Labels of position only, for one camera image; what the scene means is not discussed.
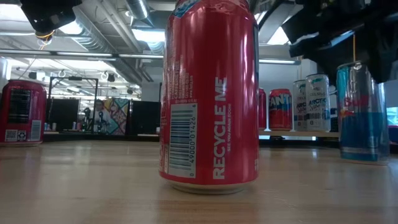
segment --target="aluminum can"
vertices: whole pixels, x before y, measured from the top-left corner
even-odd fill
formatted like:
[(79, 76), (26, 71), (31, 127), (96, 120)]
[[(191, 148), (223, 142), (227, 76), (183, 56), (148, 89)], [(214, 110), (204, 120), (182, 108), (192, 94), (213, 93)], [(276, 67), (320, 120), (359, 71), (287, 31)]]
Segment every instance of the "aluminum can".
[(43, 141), (46, 91), (40, 83), (9, 80), (2, 90), (0, 145), (36, 146)]
[(307, 76), (305, 81), (307, 131), (329, 132), (331, 129), (329, 78), (324, 74), (313, 74)]
[(272, 90), (269, 93), (269, 129), (271, 131), (291, 131), (292, 123), (292, 94), (290, 90)]
[(245, 0), (179, 1), (169, 17), (160, 175), (228, 194), (258, 176), (258, 31)]
[(294, 102), (294, 130), (307, 130), (307, 101), (305, 92), (305, 80), (293, 82), (293, 102)]
[(259, 88), (259, 129), (267, 129), (267, 95), (262, 88)]
[(337, 71), (341, 157), (386, 164), (390, 145), (383, 83), (377, 84), (366, 64), (349, 63)]

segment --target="colorful poster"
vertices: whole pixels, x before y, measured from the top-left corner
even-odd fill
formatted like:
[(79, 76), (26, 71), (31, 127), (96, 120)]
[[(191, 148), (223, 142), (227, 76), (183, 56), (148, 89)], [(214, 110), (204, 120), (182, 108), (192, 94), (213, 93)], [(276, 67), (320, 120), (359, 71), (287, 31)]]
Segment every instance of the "colorful poster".
[(104, 105), (110, 115), (106, 134), (125, 135), (129, 100), (112, 98), (105, 100)]

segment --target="blue and silver can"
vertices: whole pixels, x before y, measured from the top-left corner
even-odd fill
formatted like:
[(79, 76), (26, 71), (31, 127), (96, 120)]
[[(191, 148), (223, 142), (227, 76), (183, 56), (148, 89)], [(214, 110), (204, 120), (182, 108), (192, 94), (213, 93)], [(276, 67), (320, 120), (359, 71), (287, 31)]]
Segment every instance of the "blue and silver can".
[(366, 64), (354, 62), (337, 69), (341, 157), (386, 164), (389, 157), (384, 85), (377, 84)]

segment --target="red can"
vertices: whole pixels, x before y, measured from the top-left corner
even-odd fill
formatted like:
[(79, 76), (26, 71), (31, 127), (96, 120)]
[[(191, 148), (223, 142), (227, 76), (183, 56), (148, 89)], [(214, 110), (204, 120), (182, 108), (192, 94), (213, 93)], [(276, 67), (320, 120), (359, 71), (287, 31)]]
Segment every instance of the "red can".
[(257, 36), (245, 0), (177, 3), (160, 127), (160, 175), (174, 187), (228, 194), (257, 178)]
[(267, 129), (267, 95), (262, 88), (259, 89), (259, 129)]
[(9, 80), (1, 104), (0, 145), (36, 146), (43, 141), (46, 91), (41, 84)]
[(292, 94), (288, 89), (272, 90), (269, 93), (269, 129), (292, 130)]

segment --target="wooden table surface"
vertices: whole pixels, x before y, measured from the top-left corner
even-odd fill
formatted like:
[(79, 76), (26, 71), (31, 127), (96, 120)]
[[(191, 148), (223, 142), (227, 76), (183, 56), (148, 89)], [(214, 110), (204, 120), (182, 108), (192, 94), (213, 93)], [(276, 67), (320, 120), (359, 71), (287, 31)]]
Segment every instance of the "wooden table surface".
[(0, 149), (0, 223), (398, 223), (398, 160), (343, 162), (336, 149), (264, 148), (260, 177), (194, 195), (158, 175), (159, 144), (46, 143)]

